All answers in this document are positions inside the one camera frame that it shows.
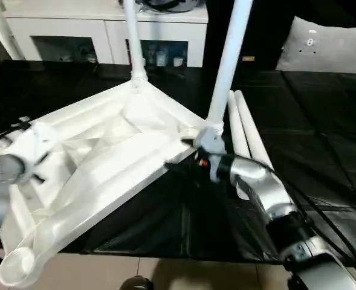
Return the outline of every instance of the grey pillow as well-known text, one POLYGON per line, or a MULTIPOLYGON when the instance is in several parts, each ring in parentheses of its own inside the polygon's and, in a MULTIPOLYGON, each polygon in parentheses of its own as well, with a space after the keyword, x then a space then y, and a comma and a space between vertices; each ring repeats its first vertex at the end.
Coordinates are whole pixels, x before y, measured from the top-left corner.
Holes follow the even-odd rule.
POLYGON ((276 69, 356 73, 356 28, 324 27, 295 17, 276 69))

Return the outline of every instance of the white cylindrical rod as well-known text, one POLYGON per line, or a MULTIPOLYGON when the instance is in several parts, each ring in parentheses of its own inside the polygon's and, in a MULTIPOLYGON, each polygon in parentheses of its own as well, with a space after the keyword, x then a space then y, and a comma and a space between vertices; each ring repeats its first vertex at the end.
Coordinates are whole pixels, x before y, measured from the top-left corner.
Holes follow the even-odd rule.
POLYGON ((147 80, 147 73, 144 69, 143 53, 137 33, 135 0, 125 0, 124 11, 128 28, 129 51, 131 54, 132 81, 137 86, 140 81, 147 80))
POLYGON ((235 0, 207 120, 222 133, 228 92, 236 70, 253 0, 235 0))
POLYGON ((244 127, 242 127, 233 91, 229 92, 227 106, 234 152, 240 156, 250 157, 249 146, 246 141, 244 127))
POLYGON ((254 123, 253 117, 250 114, 249 107, 246 104, 244 95, 242 95, 241 91, 236 91, 235 98, 239 116, 242 121, 242 126, 244 127, 245 136, 250 148, 251 157, 273 168, 272 162, 269 159, 268 153, 257 130, 256 124, 254 123))

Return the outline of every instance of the dark background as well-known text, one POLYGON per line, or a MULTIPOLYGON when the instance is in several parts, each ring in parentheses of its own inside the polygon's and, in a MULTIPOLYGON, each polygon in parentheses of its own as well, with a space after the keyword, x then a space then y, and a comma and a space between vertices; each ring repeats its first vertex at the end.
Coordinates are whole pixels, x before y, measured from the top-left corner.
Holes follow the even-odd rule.
MULTIPOLYGON (((207 0, 206 68, 219 66, 233 3, 207 0)), ((240 59, 254 56, 255 61, 239 66, 275 69, 295 16, 323 26, 356 27, 356 0, 254 0, 240 59)))

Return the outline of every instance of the tiled floor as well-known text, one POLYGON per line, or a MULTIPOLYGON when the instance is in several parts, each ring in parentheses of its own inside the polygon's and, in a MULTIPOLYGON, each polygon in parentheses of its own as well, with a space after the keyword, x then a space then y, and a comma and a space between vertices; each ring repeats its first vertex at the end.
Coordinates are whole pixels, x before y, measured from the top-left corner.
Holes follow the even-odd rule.
POLYGON ((59 254, 28 290, 117 290, 137 274, 155 290, 287 290, 289 277, 282 266, 59 254))

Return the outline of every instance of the white vertical pole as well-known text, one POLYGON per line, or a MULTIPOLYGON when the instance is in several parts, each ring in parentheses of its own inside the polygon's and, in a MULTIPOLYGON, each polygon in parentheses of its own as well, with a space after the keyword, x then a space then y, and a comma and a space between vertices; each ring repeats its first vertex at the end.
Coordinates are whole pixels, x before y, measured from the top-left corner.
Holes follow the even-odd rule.
POLYGON ((147 73, 143 65, 143 53, 137 33, 135 0, 124 0, 125 19, 128 28, 129 51, 132 62, 132 82, 138 86, 141 81, 147 80, 147 73))
POLYGON ((219 134, 253 0, 235 0, 207 120, 219 134))

